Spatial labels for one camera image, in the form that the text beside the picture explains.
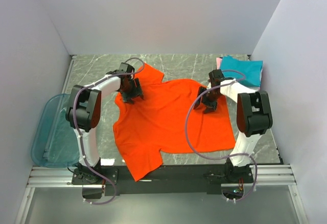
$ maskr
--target pink cloth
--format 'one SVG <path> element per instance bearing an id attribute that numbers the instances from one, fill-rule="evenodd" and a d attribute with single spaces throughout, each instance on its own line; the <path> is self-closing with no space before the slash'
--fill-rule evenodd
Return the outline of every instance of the pink cloth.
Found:
<path id="1" fill-rule="evenodd" d="M 221 61 L 222 61 L 223 59 L 222 58 L 217 58 L 217 69 L 220 69 L 220 64 L 221 64 Z"/>

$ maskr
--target blue plastic tray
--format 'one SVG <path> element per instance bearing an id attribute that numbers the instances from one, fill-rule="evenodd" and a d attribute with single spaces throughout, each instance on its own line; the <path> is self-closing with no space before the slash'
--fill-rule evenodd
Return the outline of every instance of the blue plastic tray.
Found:
<path id="1" fill-rule="evenodd" d="M 78 163 L 77 138 L 65 119 L 68 100 L 69 95 L 60 94 L 45 105 L 31 150 L 38 166 L 64 168 Z"/>

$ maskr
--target marble surface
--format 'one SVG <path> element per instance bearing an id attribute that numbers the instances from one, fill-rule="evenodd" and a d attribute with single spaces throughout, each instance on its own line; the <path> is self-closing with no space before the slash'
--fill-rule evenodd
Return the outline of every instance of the marble surface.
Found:
<path id="1" fill-rule="evenodd" d="M 74 85 L 87 85 L 102 78 L 105 73 L 116 70 L 121 62 L 129 57 L 139 57 L 145 63 L 157 68 L 165 74 L 164 81 L 191 78 L 204 85 L 208 84 L 208 73 L 216 68 L 216 58 L 224 56 L 221 54 L 108 54 L 108 55 L 77 55 L 73 56 L 73 65 L 68 74 L 65 93 L 70 93 Z M 239 60 L 248 60 L 247 55 L 232 55 Z M 129 62 L 135 69 L 141 64 L 138 61 Z M 102 100 L 101 120 L 97 127 L 97 144 L 104 165 L 124 165 L 124 160 L 118 152 L 114 142 L 112 125 L 119 117 L 119 109 L 114 103 L 115 94 L 111 94 Z M 236 104 L 227 99 L 229 116 L 237 138 Z M 231 150 L 204 153 L 209 156 L 219 157 L 230 154 Z M 161 152 L 163 163 L 174 164 L 214 164 L 224 161 L 210 161 L 203 159 L 193 153 L 169 154 Z M 276 144 L 268 130 L 261 137 L 254 149 L 253 157 L 257 163 L 280 163 Z"/>

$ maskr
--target teal cloth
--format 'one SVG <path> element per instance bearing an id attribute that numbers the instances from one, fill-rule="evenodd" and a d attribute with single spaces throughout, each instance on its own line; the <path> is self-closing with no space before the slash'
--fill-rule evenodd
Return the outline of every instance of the teal cloth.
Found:
<path id="1" fill-rule="evenodd" d="M 243 73 L 246 76 L 245 80 L 240 81 L 240 84 L 247 87 L 260 87 L 261 83 L 261 71 L 263 61 L 241 61 L 234 59 L 231 56 L 223 57 L 220 64 L 220 69 L 223 70 L 235 70 Z M 240 74 L 233 72 L 224 72 L 225 77 L 240 78 Z"/>

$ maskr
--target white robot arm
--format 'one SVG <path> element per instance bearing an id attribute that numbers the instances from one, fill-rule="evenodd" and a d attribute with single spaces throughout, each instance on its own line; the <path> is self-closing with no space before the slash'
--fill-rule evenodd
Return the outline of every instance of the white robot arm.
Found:
<path id="1" fill-rule="evenodd" d="M 104 99 L 109 94 L 118 91 L 120 89 L 120 86 L 121 86 L 120 77 L 112 77 L 112 78 L 109 78 L 108 80 L 104 81 L 103 83 L 91 88 L 91 90 L 101 91 L 101 99 Z M 84 129 L 81 129 L 81 132 L 83 134 L 84 150 L 87 155 L 87 160 L 88 160 L 89 164 L 91 165 L 91 167 L 94 167 L 100 159 L 99 153 L 98 153 L 98 147 L 97 147 L 96 129 L 97 128 L 94 127 L 92 129 L 90 129 L 89 132 L 86 132 Z M 76 137 L 78 137 L 79 133 L 75 128 L 74 128 L 74 132 L 76 134 Z M 82 164 L 83 166 L 86 166 L 84 159 L 82 157 L 80 143 L 78 143 L 78 147 L 79 147 L 79 151 L 80 151 L 79 163 Z"/>
<path id="2" fill-rule="evenodd" d="M 239 135 L 235 147 L 231 154 L 246 153 L 251 155 L 258 143 L 258 140 L 272 126 L 272 116 L 268 94 L 265 91 L 250 89 L 224 77 L 221 70 L 213 70 L 209 73 L 210 83 L 207 89 L 212 86 L 222 85 L 222 87 L 207 93 L 200 102 L 206 105 L 204 113 L 215 111 L 217 99 L 220 95 L 231 98 L 237 103 L 237 126 Z M 250 163 L 250 157 L 246 155 L 233 156 L 230 158 L 233 166 L 242 167 Z"/>
<path id="3" fill-rule="evenodd" d="M 230 82 L 231 82 L 230 80 L 226 80 L 226 81 L 222 81 L 221 84 L 227 84 Z M 255 90 L 245 87 L 238 82 L 234 82 L 231 85 L 221 87 L 220 93 L 224 96 L 231 98 L 235 103 L 237 103 L 238 94 L 243 94 L 243 93 L 253 94 L 255 93 Z M 255 135 L 251 135 L 250 137 L 247 137 L 243 132 L 239 132 L 235 147 L 231 152 L 231 154 L 247 153 L 251 155 L 261 136 L 262 136 L 261 134 L 255 134 Z M 249 164 L 251 161 L 251 159 L 245 155 L 234 156 L 230 158 L 230 160 L 234 166 L 239 166 L 239 167 L 245 166 Z"/>
<path id="4" fill-rule="evenodd" d="M 91 167 L 94 167 L 100 159 L 96 140 L 96 126 L 100 120 L 101 100 L 113 92 L 120 92 L 125 103 L 133 103 L 132 98 L 138 96 L 143 98 L 141 85 L 137 78 L 133 79 L 131 75 L 121 75 L 119 77 L 113 76 L 109 78 L 111 75 L 116 73 L 122 74 L 131 72 L 134 72 L 134 68 L 131 65 L 121 63 L 118 70 L 107 73 L 104 76 L 107 80 L 92 88 L 86 89 L 78 98 L 76 107 L 77 122 L 83 137 L 82 143 L 85 155 L 87 156 L 87 161 Z M 71 123 L 71 127 L 74 128 L 77 138 L 80 137 L 80 134 L 74 126 L 73 103 L 77 92 L 82 88 L 84 88 L 84 86 L 80 85 L 75 85 L 72 88 L 66 111 L 66 119 Z M 81 144 L 78 143 L 78 146 L 80 151 L 79 163 L 82 166 L 87 166 L 83 158 Z"/>

